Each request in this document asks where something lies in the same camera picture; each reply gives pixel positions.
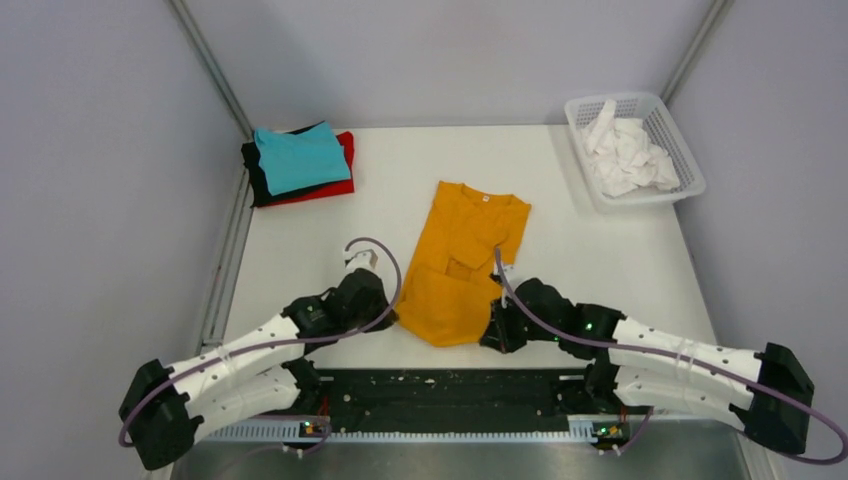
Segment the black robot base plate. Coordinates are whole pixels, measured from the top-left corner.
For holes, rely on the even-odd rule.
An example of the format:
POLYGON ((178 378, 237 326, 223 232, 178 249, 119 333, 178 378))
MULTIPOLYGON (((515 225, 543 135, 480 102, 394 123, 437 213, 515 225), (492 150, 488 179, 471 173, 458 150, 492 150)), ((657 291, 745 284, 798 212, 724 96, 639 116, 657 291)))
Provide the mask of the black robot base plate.
POLYGON ((577 369, 320 369, 287 411, 325 416, 338 433, 500 434, 636 410, 592 398, 577 369))

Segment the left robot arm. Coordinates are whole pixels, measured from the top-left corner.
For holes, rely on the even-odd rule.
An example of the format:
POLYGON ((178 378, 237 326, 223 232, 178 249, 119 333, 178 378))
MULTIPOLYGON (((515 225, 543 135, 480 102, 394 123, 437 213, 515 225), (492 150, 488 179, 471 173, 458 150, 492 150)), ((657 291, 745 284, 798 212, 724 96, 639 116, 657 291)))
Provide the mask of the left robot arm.
POLYGON ((364 267, 324 292, 293 300, 241 337, 193 358, 142 365, 119 406, 118 443, 147 470, 169 466, 210 434, 271 412, 283 412, 303 435, 332 431, 321 413, 321 378, 308 355, 395 320, 397 299, 364 267))

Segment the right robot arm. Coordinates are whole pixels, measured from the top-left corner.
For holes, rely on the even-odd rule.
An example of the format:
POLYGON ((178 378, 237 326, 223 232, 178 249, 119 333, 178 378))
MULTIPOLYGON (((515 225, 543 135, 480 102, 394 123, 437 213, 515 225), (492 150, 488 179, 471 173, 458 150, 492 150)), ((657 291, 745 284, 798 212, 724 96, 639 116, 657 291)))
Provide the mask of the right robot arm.
POLYGON ((591 411, 647 407, 707 417, 773 451, 801 455, 814 385, 794 353, 769 343, 733 349, 663 332, 595 304, 574 304, 537 278, 491 304, 479 343, 512 353, 553 342, 588 361, 579 398, 591 411))

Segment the orange t shirt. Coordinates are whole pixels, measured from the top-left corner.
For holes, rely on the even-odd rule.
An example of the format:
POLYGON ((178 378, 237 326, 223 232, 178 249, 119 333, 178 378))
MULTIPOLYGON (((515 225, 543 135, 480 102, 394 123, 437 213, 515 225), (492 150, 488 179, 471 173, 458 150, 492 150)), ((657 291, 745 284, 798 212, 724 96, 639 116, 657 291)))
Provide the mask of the orange t shirt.
POLYGON ((501 297, 495 252, 515 261, 532 205, 464 183, 438 183, 395 311, 398 323, 435 347, 478 342, 501 297))

